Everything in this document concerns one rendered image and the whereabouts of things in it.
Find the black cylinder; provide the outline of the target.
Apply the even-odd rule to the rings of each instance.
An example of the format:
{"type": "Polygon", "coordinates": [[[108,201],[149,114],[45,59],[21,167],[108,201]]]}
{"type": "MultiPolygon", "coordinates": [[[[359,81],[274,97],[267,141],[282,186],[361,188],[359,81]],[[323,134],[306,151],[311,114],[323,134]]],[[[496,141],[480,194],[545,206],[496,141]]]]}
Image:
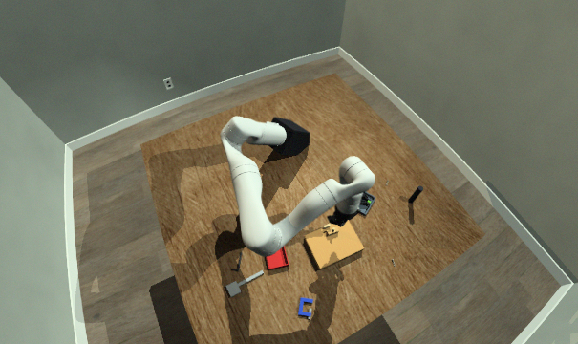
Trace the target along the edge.
{"type": "Polygon", "coordinates": [[[410,197],[408,202],[411,204],[417,198],[417,196],[421,193],[422,190],[423,190],[423,187],[419,186],[417,188],[417,190],[414,192],[414,194],[410,197]]]}

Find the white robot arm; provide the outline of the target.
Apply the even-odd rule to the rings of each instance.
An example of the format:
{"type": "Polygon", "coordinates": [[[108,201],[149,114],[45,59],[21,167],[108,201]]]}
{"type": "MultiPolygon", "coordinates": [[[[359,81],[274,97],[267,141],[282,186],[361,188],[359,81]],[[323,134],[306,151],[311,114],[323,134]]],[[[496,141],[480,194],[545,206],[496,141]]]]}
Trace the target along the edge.
{"type": "Polygon", "coordinates": [[[339,168],[340,183],[334,179],[321,183],[302,199],[290,215],[273,225],[262,204],[263,184],[258,166],[242,154],[241,146],[245,141],[251,145],[282,145],[287,133],[278,125],[233,117],[221,132],[239,209],[243,242],[248,249],[265,257],[276,253],[335,205],[344,214],[355,213],[363,192],[375,183],[375,175],[360,158],[348,157],[339,168]]]}

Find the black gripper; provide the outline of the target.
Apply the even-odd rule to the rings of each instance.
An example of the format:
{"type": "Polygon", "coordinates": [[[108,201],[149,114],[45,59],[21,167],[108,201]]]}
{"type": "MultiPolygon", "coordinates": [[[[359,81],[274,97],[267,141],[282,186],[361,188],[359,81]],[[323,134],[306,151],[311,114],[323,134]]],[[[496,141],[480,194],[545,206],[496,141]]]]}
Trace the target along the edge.
{"type": "Polygon", "coordinates": [[[355,213],[353,214],[344,214],[340,212],[335,205],[335,211],[332,216],[328,216],[328,220],[330,224],[338,225],[340,227],[344,226],[344,224],[351,220],[354,216],[356,216],[361,210],[358,208],[355,213]],[[341,223],[342,221],[342,223],[341,223]]]}

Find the red open tray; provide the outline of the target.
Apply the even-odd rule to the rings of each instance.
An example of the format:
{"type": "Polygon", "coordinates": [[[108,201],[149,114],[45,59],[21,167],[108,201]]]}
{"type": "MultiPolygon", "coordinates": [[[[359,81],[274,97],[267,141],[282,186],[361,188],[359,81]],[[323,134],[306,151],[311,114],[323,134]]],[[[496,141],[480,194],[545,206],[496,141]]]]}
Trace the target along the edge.
{"type": "Polygon", "coordinates": [[[279,268],[287,267],[289,265],[289,261],[288,261],[288,257],[286,254],[285,247],[282,247],[276,253],[267,257],[267,259],[268,259],[268,264],[269,264],[269,266],[268,266],[269,270],[279,269],[279,268]]]}

